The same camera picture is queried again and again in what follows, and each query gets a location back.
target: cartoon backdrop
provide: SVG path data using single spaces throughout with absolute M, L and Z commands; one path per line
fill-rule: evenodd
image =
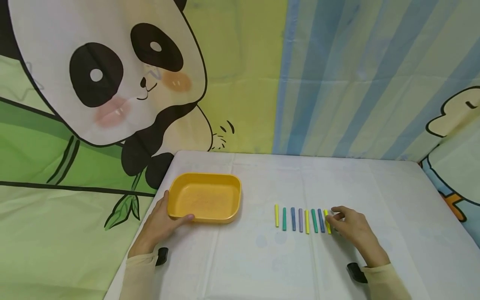
M 417 161 L 480 244 L 479 9 L 0 0 L 2 295 L 101 299 L 181 149 Z

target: hand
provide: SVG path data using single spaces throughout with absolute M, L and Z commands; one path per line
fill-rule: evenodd
M 338 214 L 326 216 L 326 220 L 360 252 L 370 268 L 390 263 L 385 250 L 380 246 L 364 214 L 345 206 L 332 207 Z
M 155 246 L 168 238 L 175 229 L 195 218 L 194 215 L 190 214 L 172 220 L 168 216 L 167 207 L 168 191 L 165 191 L 163 198 L 156 203 L 152 213 L 145 221 L 142 230 L 128 252 L 128 257 L 152 253 Z

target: beige sleeve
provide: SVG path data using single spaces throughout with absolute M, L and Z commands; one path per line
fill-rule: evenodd
M 137 255 L 127 259 L 120 300 L 151 300 L 153 275 L 158 255 Z
M 367 277 L 372 300 L 412 299 L 392 264 L 377 268 L 363 267 L 361 270 L 365 274 L 365 277 Z

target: panda ear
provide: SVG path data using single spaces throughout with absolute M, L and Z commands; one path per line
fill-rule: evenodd
M 185 5 L 187 5 L 187 0 L 174 0 L 174 1 L 178 6 L 179 10 L 182 12 L 183 9 L 185 8 Z
M 0 0 L 0 39 L 0 55 L 14 60 L 20 60 L 21 55 L 18 51 L 15 35 L 13 34 L 8 0 Z

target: plastic tray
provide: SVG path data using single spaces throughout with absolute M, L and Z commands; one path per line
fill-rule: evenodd
M 170 187 L 168 215 L 194 222 L 230 223 L 240 208 L 241 182 L 230 174 L 185 173 Z

